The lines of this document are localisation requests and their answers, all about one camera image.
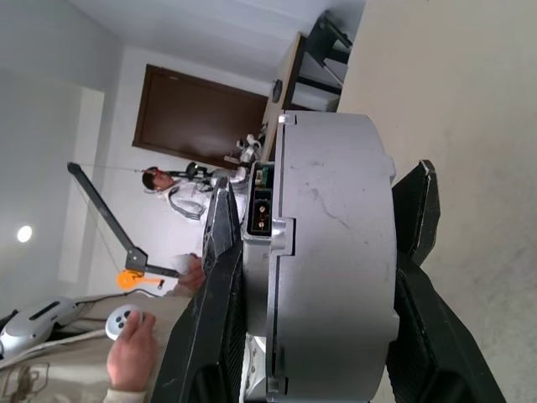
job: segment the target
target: black metal rod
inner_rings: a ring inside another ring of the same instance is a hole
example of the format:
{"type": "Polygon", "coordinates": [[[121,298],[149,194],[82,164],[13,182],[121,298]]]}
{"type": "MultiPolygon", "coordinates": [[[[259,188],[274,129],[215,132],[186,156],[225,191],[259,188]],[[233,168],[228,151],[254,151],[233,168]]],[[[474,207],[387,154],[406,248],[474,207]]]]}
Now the black metal rod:
{"type": "Polygon", "coordinates": [[[177,270],[166,269],[160,266],[153,266],[152,264],[147,264],[145,266],[145,272],[152,275],[163,275],[164,277],[171,277],[172,279],[179,279],[181,274],[177,270]]]}
{"type": "Polygon", "coordinates": [[[82,186],[82,189],[84,189],[91,202],[93,202],[93,205],[101,213],[102,218],[107,222],[108,227],[110,227],[114,235],[116,235],[116,238],[125,250],[135,250],[136,246],[133,241],[131,241],[123,227],[119,224],[119,221],[108,208],[107,204],[102,200],[101,195],[86,176],[81,166],[74,162],[69,162],[67,164],[67,170],[75,177],[80,186],[82,186]]]}

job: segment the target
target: hand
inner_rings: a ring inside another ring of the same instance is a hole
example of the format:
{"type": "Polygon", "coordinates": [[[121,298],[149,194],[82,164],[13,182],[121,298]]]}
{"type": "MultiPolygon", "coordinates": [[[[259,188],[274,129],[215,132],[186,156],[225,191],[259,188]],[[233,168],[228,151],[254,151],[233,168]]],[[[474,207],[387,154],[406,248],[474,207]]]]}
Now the hand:
{"type": "Polygon", "coordinates": [[[132,311],[125,328],[112,345],[107,368],[112,388],[124,392],[142,392],[157,359],[157,342],[153,337],[154,315],[132,311]]]}
{"type": "Polygon", "coordinates": [[[189,290],[198,291],[205,281],[205,273],[203,272],[202,260],[196,254],[190,254],[189,272],[179,279],[179,284],[184,285],[189,290]]]}

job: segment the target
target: white wall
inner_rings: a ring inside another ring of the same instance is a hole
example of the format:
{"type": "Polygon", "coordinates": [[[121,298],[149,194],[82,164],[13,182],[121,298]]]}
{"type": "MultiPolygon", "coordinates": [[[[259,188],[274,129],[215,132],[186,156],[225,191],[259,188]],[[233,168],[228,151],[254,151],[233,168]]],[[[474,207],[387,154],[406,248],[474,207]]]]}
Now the white wall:
{"type": "MultiPolygon", "coordinates": [[[[101,127],[104,94],[99,91],[81,89],[81,108],[75,135],[72,161],[85,162],[95,159],[99,128],[101,127]]],[[[91,166],[83,166],[89,178],[93,176],[91,166]]],[[[58,280],[74,285],[79,280],[82,250],[88,216],[88,197],[78,183],[69,178],[70,189],[65,210],[63,248],[60,256],[58,280]]]]}
{"type": "Polygon", "coordinates": [[[365,0],[70,0],[127,43],[272,81],[297,32],[330,9],[351,37],[365,0]]]}
{"type": "Polygon", "coordinates": [[[0,0],[0,65],[104,91],[120,44],[64,0],[0,0]]]}
{"type": "MultiPolygon", "coordinates": [[[[244,78],[188,60],[128,47],[123,54],[112,123],[112,141],[104,165],[133,169],[157,165],[164,169],[180,170],[190,162],[170,155],[138,149],[131,145],[147,64],[263,95],[268,94],[270,89],[269,83],[266,82],[244,78]]],[[[175,254],[201,253],[201,239],[190,235],[189,226],[192,224],[173,212],[164,201],[156,196],[144,194],[140,174],[125,170],[95,168],[96,173],[99,171],[105,171],[103,198],[130,238],[149,254],[150,263],[169,267],[169,261],[175,254]]],[[[101,228],[116,265],[122,270],[126,257],[125,251],[106,225],[102,225],[101,228]]],[[[107,247],[98,233],[88,294],[103,291],[117,292],[115,281],[117,271],[114,266],[107,247]]]]}
{"type": "Polygon", "coordinates": [[[0,70],[0,317],[57,280],[81,90],[0,70]],[[27,243],[17,230],[34,229],[27,243]]]}
{"type": "MultiPolygon", "coordinates": [[[[102,120],[91,131],[98,139],[96,152],[79,162],[106,160],[122,52],[121,41],[64,0],[0,0],[0,68],[104,93],[102,120]]],[[[66,172],[63,160],[60,165],[66,172]]],[[[99,189],[103,174],[97,172],[92,179],[99,189]]],[[[79,294],[86,290],[94,235],[95,227],[86,225],[79,294]]]]}

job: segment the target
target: white remote control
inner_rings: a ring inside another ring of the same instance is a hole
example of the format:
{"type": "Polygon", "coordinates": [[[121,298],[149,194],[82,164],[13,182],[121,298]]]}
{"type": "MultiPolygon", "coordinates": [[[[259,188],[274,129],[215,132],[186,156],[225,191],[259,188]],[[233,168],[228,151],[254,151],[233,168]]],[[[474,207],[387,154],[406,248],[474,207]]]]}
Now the white remote control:
{"type": "Polygon", "coordinates": [[[117,340],[125,326],[127,325],[127,318],[133,311],[140,312],[140,319],[138,326],[143,322],[143,313],[137,306],[133,304],[123,305],[110,314],[107,319],[107,325],[105,330],[107,336],[112,340],[117,340]]]}

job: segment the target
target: cable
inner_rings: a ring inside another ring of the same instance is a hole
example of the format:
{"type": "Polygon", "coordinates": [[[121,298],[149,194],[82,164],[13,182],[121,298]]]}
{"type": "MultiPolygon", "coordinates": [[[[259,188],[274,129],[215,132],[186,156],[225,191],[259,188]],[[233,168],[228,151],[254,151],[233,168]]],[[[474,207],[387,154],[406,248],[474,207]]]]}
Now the cable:
{"type": "Polygon", "coordinates": [[[130,296],[131,294],[134,294],[135,292],[143,292],[144,294],[147,294],[148,296],[152,296],[154,298],[159,298],[161,296],[157,296],[156,294],[153,294],[152,292],[149,292],[147,290],[144,290],[142,288],[136,288],[134,290],[131,290],[129,292],[123,292],[121,294],[114,294],[113,296],[104,296],[102,298],[97,298],[96,300],[89,300],[89,301],[80,301],[80,302],[77,302],[75,305],[80,305],[80,304],[94,304],[96,302],[101,302],[101,301],[104,301],[104,300],[108,300],[110,298],[118,298],[120,296],[130,296]]]}
{"type": "Polygon", "coordinates": [[[88,212],[90,212],[90,217],[93,219],[93,222],[95,223],[95,226],[97,227],[97,231],[101,235],[102,242],[104,243],[104,246],[107,249],[108,254],[110,255],[110,259],[112,260],[112,263],[113,263],[114,267],[116,268],[116,271],[118,273],[121,273],[121,270],[119,269],[119,265],[117,264],[116,260],[114,259],[112,251],[108,247],[108,243],[107,243],[106,239],[104,238],[104,234],[102,233],[101,229],[99,228],[99,222],[98,222],[97,218],[93,215],[93,212],[91,211],[89,203],[87,202],[86,198],[82,194],[82,189],[81,189],[80,184],[78,183],[78,181],[75,181],[75,183],[76,183],[76,189],[78,189],[78,192],[81,194],[82,200],[86,204],[88,212]]]}
{"type": "Polygon", "coordinates": [[[104,170],[127,170],[137,174],[143,174],[146,170],[136,170],[134,168],[125,168],[122,166],[94,165],[94,164],[78,164],[80,166],[89,166],[91,168],[103,168],[104,170]]]}

